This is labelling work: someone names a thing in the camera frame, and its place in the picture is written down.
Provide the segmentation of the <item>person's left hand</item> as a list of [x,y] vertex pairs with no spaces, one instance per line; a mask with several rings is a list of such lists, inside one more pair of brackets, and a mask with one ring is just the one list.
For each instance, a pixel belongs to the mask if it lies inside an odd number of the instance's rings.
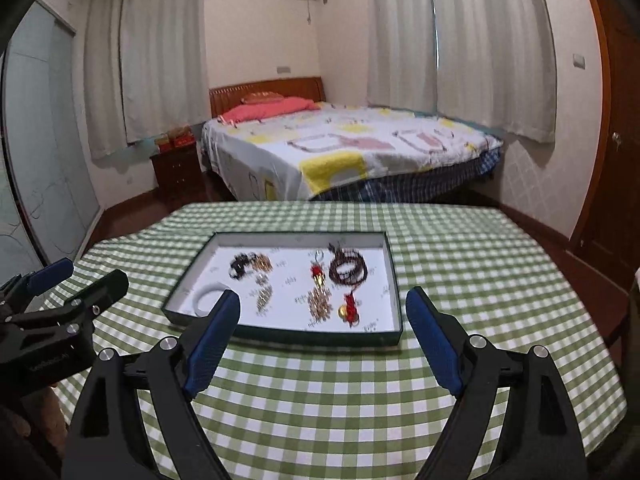
[[62,413],[56,384],[22,398],[1,400],[1,414],[8,418],[18,440],[29,443],[42,457],[62,460],[68,423]]

